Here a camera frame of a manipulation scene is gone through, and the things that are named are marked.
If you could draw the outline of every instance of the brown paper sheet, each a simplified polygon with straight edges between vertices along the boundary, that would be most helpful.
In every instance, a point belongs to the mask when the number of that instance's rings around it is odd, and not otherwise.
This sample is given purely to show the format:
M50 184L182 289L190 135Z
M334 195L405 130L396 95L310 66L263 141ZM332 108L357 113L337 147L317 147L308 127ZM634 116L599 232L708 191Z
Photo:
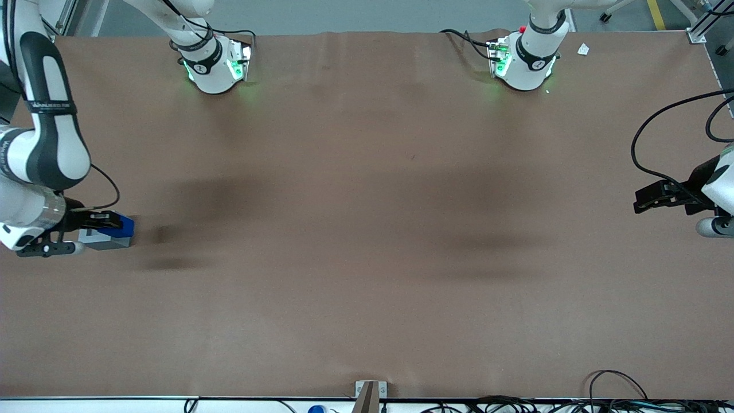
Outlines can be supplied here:
M699 237L703 215L632 210L656 180L630 161L638 126L718 87L682 32L571 34L529 93L446 35L258 38L250 82L220 96L167 39L58 44L138 235L0 251L0 394L341 395L380 378L393 396L582 396L614 368L654 398L731 396L732 243ZM718 154L703 125L719 102L661 116L641 162L685 179ZM112 191L92 172L68 195Z

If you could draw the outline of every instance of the black cable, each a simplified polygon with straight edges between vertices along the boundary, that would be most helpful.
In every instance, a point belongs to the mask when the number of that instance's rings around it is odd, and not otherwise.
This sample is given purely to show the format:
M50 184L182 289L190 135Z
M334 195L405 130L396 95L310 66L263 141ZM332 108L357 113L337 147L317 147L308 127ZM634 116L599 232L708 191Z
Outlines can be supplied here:
M714 11L718 6L722 5L725 0L720 1L715 7L712 8L711 11ZM734 3L729 3L725 8L724 12L727 12L730 8L734 6ZM713 15L714 17L712 19L707 19L708 15L704 16L703 18L700 18L698 23L696 23L696 26L694 26L693 29L691 29L691 32L695 32L696 28L703 24L704 21L708 21L708 26L706 26L703 30L701 30L701 33L706 33L707 30L709 30L714 24L716 24L717 21L721 18L721 16Z
M252 41L253 42L255 41L255 37L257 37L257 35L255 34L255 32L253 32L252 30L247 30L247 29L243 29L243 30L220 30L220 29L214 29L211 26L202 26L199 23L196 23L195 21L190 21L189 18L187 18L186 16L181 16L181 17L183 17L183 19L185 21L188 21L189 23L193 24L194 26L201 27L202 29L211 29L212 32L221 33L223 35L226 35L226 34L236 34L236 33L250 33L252 35Z
M97 165L92 164L92 168L94 168L97 172L99 172L102 176L104 176L107 179L107 181L109 181L109 183L112 185L112 187L115 189L115 200L105 205L89 206L89 207L84 207L84 208L72 209L73 212L94 211L95 209L110 208L111 206L115 205L117 202L120 202L120 188L117 187L117 184L115 184L115 181L112 180L112 178L110 178L109 175L107 175Z
M444 29L444 30L441 30L439 33L450 33L452 35L459 36L465 42L472 42L472 43L476 44L477 46L487 47L487 44L486 43L482 43L482 42L480 42L478 40L472 40L471 37L466 37L464 35L464 33L458 32L457 30L454 30L454 29Z
M487 413L497 412L498 410L502 409L505 406L511 406L512 409L515 411L515 413L538 413L538 408L537 406L535 406L535 403L533 403L530 400L526 400L522 398L494 395L494 396L485 396L483 398L478 398L477 402L487 404L487 407L485 408L485 411ZM498 406L495 407L491 412L489 412L488 411L489 407L495 404Z
M711 139L714 142L719 143L729 143L734 142L734 139L721 139L720 137L716 137L711 133L711 122L713 122L713 119L716 117L716 115L719 114L719 111L724 109L731 101L734 101L734 96L725 99L722 103L720 103L716 109L713 110L713 112L708 116L708 119L706 120L706 136L708 136L708 139Z
M594 400L594 382L596 382L596 380L599 377L601 377L601 376L603 376L603 375L605 375L607 373L616 374L617 376L622 376L622 377L626 378L627 380L631 381L632 383L634 383L635 386L637 386L637 388L639 389L640 393L642 394L642 397L645 400L649 400L650 399L649 397L647 397L647 393L644 391L644 389L642 388L642 386L640 386L640 384L637 381L635 381L634 378L631 378L630 376L628 376L628 375L626 375L626 374L624 374L624 373L622 373L621 371L618 371L618 370L599 370L599 372L596 373L596 375L589 382L589 402L590 403L592 403L593 400Z
M695 196L691 191L689 191L688 188L684 187L683 184L681 184L680 182L676 181L672 177L667 176L664 173L661 173L661 172L658 172L656 170L652 170L652 169L649 169L649 168L646 168L646 167L640 165L640 163L637 160L636 147L637 147L637 140L639 139L640 135L642 134L642 131L645 129L645 127L647 127L648 124L650 124L650 122L653 121L653 119L657 118L658 115L660 115L661 113L666 112L669 109L673 109L674 107L678 107L678 106L680 106L682 104L687 104L689 102L698 101L698 100L704 99L704 98L710 98L711 96L723 95L723 94L726 94L726 93L734 93L734 89L718 90L716 92L703 93L701 95L693 96L691 98L686 98L686 99L683 99L681 101L677 101L675 103L669 104L668 106L666 106L666 107L658 110L657 112L653 113L650 117L647 118L647 120L645 120L645 122L642 123L642 125L639 127L639 129L637 129L637 133L635 133L635 137L632 139L632 145L630 147L630 151L631 151L631 154L632 154L632 163L634 163L635 166L637 167L637 169L641 170L642 172L645 172L645 173L648 173L650 175L657 176L658 178L662 178L662 179L665 179L667 181L670 181L676 187L678 187L678 189L681 192L685 193L687 196L691 197L692 199L694 199L699 204L710 206L708 202L702 201L699 197Z
M443 404L443 403L440 403L440 404L439 404L438 406L436 406L436 407L432 407L432 408L430 408L430 409L425 409L425 410L423 410L423 411L422 411L421 413L431 413L431 412L433 412L433 411L434 411L434 410L436 410L436 409L441 409L441 411L442 411L442 412L444 412L444 411L446 411L446 410L449 410L449 411L451 411L451 412L454 412L454 413L464 413L464 412L462 412L461 410L457 409L456 407L451 407L451 406L449 406L449 405L445 405L445 404Z
M478 53L479 56L482 56L483 58L485 58L487 60L491 60L493 62L499 62L501 60L501 59L499 59L497 57L490 57L490 56L482 53L482 51L479 50L479 48L477 46L487 47L487 44L472 39L471 36L469 35L469 31L468 30L465 30L463 35L461 33L457 32L454 29L444 29L444 30L441 30L440 33L449 33L449 34L452 34L452 35L459 36L462 40L464 40L465 42L468 42L469 44L471 44L471 47L474 48L474 51L476 51L476 53Z
M646 403L646 402L638 402L638 401L628 401L628 403L637 405L639 407L642 407L643 409L652 409L652 410L657 410L659 412L668 412L668 413L684 413L685 412L685 410L669 409L665 406L659 406L654 403Z
M255 32L253 32L252 30L246 30L246 29L245 29L245 30L219 30L219 29L214 29L214 28L212 28L211 26L209 26L209 23L207 23L207 24L206 24L206 26L202 26L202 25L200 25L199 23L197 23L197 22L195 22L195 21L191 21L191 20L190 20L189 18L187 18L187 17L186 17L186 16L185 16L185 15L184 15L183 13L179 12L179 11L178 11L178 9L177 9L177 8L176 8L176 7L175 7L175 6L174 6L174 5L173 5L173 4L172 4L172 3L170 2L170 0L162 0L162 1L163 1L163 2L164 2L164 3L165 3L165 4L167 5L167 6L168 6L168 8L170 8L170 9L171 9L171 10L172 10L172 11L173 11L173 12L174 12L175 14L177 14L177 15L181 16L181 17L182 17L182 19L184 19L185 21L187 21L187 22L188 22L189 24L193 24L194 26L196 26L196 27L199 27L199 28L201 28L201 29L207 29L207 30L211 30L212 32L217 32L217 33L221 33L221 34L223 34L223 35L226 35L227 33L250 33L250 34L252 35L252 43L253 43L253 45L254 45L254 43L255 43L255 38L257 37L257 35L256 35L256 34L255 34ZM204 37L201 37L201 35L199 35L199 33L197 33L197 32L196 32L196 30L194 30L194 34L195 34L195 35L197 35L197 36L198 36L198 37L199 37L199 38L200 38L201 40L204 40Z
M282 405L284 405L285 407L287 407L288 410L291 411L291 413L298 413L298 412L296 412L296 409L294 409L293 407L291 407L290 404L288 404L288 403L286 403L286 402L284 402L282 400L278 400L277 402L280 403L280 404L282 404Z
M710 15L715 15L715 16L718 16L718 17L725 17L725 16L728 16L728 15L734 15L734 12L717 12L717 11L714 11L714 10L711 10L711 11L706 12L706 13L708 13Z
M2 86L4 89L7 89L9 92L13 92L13 93L18 94L18 95L22 95L23 94L19 90L15 90L15 89L11 88L10 86L6 85L3 82L0 82L0 86Z
M196 406L199 404L199 399L186 399L183 404L183 413L193 413Z
M15 0L3 0L2 19L3 41L5 43L7 64L10 66L10 73L15 82L18 85L22 85L21 78L18 75L18 68L15 66Z

